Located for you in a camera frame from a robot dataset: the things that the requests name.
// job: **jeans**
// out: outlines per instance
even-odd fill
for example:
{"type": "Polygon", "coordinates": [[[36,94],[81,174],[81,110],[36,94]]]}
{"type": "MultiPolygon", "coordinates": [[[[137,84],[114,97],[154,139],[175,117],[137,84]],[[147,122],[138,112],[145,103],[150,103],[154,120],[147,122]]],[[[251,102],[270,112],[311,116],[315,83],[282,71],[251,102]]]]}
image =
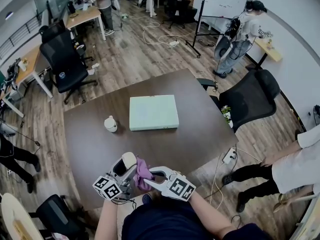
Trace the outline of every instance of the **jeans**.
{"type": "Polygon", "coordinates": [[[155,0],[146,0],[146,11],[150,11],[150,4],[152,6],[152,14],[155,13],[155,0]]]}
{"type": "Polygon", "coordinates": [[[105,30],[114,30],[114,25],[112,22],[112,8],[109,6],[108,8],[99,9],[101,13],[101,20],[104,25],[105,30]]]}
{"type": "Polygon", "coordinates": [[[272,166],[265,167],[260,166],[260,164],[253,164],[244,166],[232,173],[232,179],[236,182],[243,182],[257,177],[262,177],[268,181],[244,191],[242,196],[245,202],[255,197],[262,198],[279,193],[277,184],[272,176],[272,166]]]}
{"type": "MultiPolygon", "coordinates": [[[[28,173],[25,169],[23,169],[16,160],[25,161],[28,164],[36,165],[38,163],[38,158],[35,154],[30,153],[27,150],[18,148],[16,146],[11,145],[11,149],[13,148],[13,155],[8,157],[0,157],[0,163],[7,167],[9,170],[15,172],[19,177],[25,181],[26,183],[30,183],[33,181],[33,176],[28,173]]],[[[1,153],[4,153],[6,150],[1,148],[1,153]]]]}
{"type": "Polygon", "coordinates": [[[225,57],[224,61],[219,64],[217,73],[230,73],[232,67],[247,53],[252,44],[249,41],[235,41],[230,53],[225,57]]]}

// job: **wooden floor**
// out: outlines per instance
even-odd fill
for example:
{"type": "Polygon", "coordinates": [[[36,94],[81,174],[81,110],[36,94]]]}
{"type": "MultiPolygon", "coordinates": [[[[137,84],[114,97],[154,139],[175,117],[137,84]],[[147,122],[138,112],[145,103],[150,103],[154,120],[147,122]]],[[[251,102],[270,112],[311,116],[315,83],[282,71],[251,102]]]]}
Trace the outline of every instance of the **wooden floor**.
{"type": "MultiPolygon", "coordinates": [[[[119,88],[180,69],[189,69],[197,78],[214,79],[212,70],[217,66],[217,61],[213,59],[213,48],[206,46],[208,43],[215,43],[214,38],[203,37],[202,42],[196,44],[197,49],[202,53],[201,58],[196,58],[194,52],[180,38],[177,39],[180,44],[174,48],[165,44],[145,44],[142,27],[157,24],[145,21],[150,20],[150,18],[145,17],[148,16],[145,9],[136,7],[136,2],[120,0],[120,3],[121,12],[129,14],[134,19],[126,19],[123,22],[122,30],[108,36],[106,41],[102,40],[100,29],[97,27],[94,29],[89,27],[87,35],[84,36],[87,55],[95,58],[93,63],[100,64],[93,76],[97,78],[98,86],[88,85],[82,88],[87,101],[119,88]]],[[[161,11],[161,9],[158,9],[158,16],[151,19],[153,22],[161,22],[163,18],[161,11]]],[[[113,11],[112,17],[114,28],[118,30],[120,21],[115,13],[113,11]]],[[[184,36],[193,32],[195,27],[195,24],[188,24],[185,29],[179,26],[168,29],[168,25],[164,24],[160,27],[147,28],[145,38],[150,43],[157,43],[160,36],[184,36]]],[[[202,27],[201,31],[206,33],[206,27],[202,27]]],[[[191,40],[192,36],[193,33],[184,38],[191,40]]],[[[162,42],[174,40],[176,40],[174,37],[161,39],[162,42]]],[[[212,90],[208,90],[208,92],[218,96],[219,93],[232,87],[247,74],[245,65],[248,63],[249,61],[246,58],[241,60],[234,67],[233,73],[228,75],[226,79],[216,79],[219,86],[217,92],[212,90]]],[[[29,85],[25,98],[16,104],[25,114],[25,117],[22,119],[12,111],[5,113],[5,120],[12,125],[20,126],[23,120],[22,133],[41,143],[41,149],[37,154],[40,158],[42,172],[35,174],[33,168],[28,164],[26,166],[27,171],[35,174],[37,188],[33,194],[27,193],[24,183],[19,184],[15,181],[14,178],[19,180],[17,175],[13,174],[7,177],[6,168],[3,165],[0,166],[0,172],[2,173],[0,192],[9,192],[15,195],[29,212],[35,211],[46,198],[53,194],[66,195],[67,200],[74,208],[81,205],[69,166],[63,117],[64,111],[75,106],[81,106],[81,99],[77,94],[73,94],[68,105],[64,105],[65,95],[59,94],[57,89],[54,88],[53,98],[50,99],[34,81],[29,85]]],[[[275,102],[277,105],[275,115],[249,122],[241,126],[236,132],[239,139],[237,147],[256,156],[259,160],[274,154],[291,143],[294,140],[294,131],[299,127],[297,119],[290,111],[284,98],[279,95],[275,102]]],[[[30,140],[20,135],[13,137],[11,141],[16,142],[19,148],[31,152],[35,151],[37,147],[30,140]]],[[[239,151],[238,155],[235,169],[257,163],[255,159],[242,151],[239,151]]],[[[218,158],[215,158],[190,175],[193,181],[201,183],[199,191],[202,196],[207,196],[211,192],[217,162],[218,158]]],[[[216,177],[218,186],[221,186],[222,175],[230,172],[233,166],[234,161],[220,169],[216,177]]],[[[257,178],[242,183],[232,183],[224,187],[222,189],[223,203],[219,210],[231,219],[237,214],[235,208],[238,192],[261,184],[263,181],[263,179],[257,178]]],[[[217,207],[221,198],[222,196],[218,192],[213,196],[211,204],[217,207]]],[[[301,218],[307,204],[296,203],[288,209],[273,214],[272,211],[277,198],[278,195],[273,195],[251,200],[244,212],[241,213],[242,223],[256,223],[274,239],[287,239],[294,230],[295,223],[301,218]]],[[[89,211],[89,220],[96,222],[99,212],[99,209],[89,211]]]]}

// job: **hand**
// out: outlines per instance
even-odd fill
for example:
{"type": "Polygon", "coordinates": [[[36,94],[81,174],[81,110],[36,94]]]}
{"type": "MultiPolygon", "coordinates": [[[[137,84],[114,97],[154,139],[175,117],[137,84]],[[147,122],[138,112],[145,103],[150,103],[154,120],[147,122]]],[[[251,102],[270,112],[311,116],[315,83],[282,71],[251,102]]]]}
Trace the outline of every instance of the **hand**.
{"type": "Polygon", "coordinates": [[[263,159],[263,161],[260,164],[260,166],[269,167],[269,166],[272,166],[276,161],[277,160],[275,159],[274,156],[268,156],[265,159],[263,159]]]}

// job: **power strip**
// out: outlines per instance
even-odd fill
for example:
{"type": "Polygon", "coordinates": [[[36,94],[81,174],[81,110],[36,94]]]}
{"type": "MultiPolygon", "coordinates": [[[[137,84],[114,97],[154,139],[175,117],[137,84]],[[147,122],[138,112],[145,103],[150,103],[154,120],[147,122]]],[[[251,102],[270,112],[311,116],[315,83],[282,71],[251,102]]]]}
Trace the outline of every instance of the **power strip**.
{"type": "Polygon", "coordinates": [[[236,159],[236,151],[233,148],[230,148],[228,153],[224,156],[224,158],[222,159],[222,161],[225,164],[229,164],[231,159],[236,159]]]}

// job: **black pants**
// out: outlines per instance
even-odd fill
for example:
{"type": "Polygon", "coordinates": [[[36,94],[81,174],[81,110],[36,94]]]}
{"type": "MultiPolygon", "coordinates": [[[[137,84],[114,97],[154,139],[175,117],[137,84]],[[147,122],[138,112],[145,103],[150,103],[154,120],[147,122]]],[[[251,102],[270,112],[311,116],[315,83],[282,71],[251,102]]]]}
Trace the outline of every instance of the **black pants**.
{"type": "MultiPolygon", "coordinates": [[[[1,148],[1,153],[0,156],[5,156],[7,154],[10,154],[12,151],[12,147],[10,150],[4,150],[1,148]]],[[[23,169],[17,162],[16,160],[19,161],[25,161],[28,164],[33,164],[36,165],[38,162],[38,158],[35,154],[30,153],[27,150],[18,148],[18,147],[13,147],[13,156],[9,157],[0,157],[0,163],[3,164],[5,167],[7,167],[9,170],[15,172],[16,174],[19,175],[19,177],[24,180],[26,183],[29,183],[33,180],[33,176],[28,173],[25,169],[23,169]]]]}
{"type": "Polygon", "coordinates": [[[236,182],[243,182],[257,177],[262,177],[268,181],[242,192],[242,198],[245,202],[255,197],[262,198],[279,193],[277,184],[272,176],[272,166],[265,167],[260,166],[260,164],[253,164],[244,166],[232,173],[232,179],[236,182]]]}

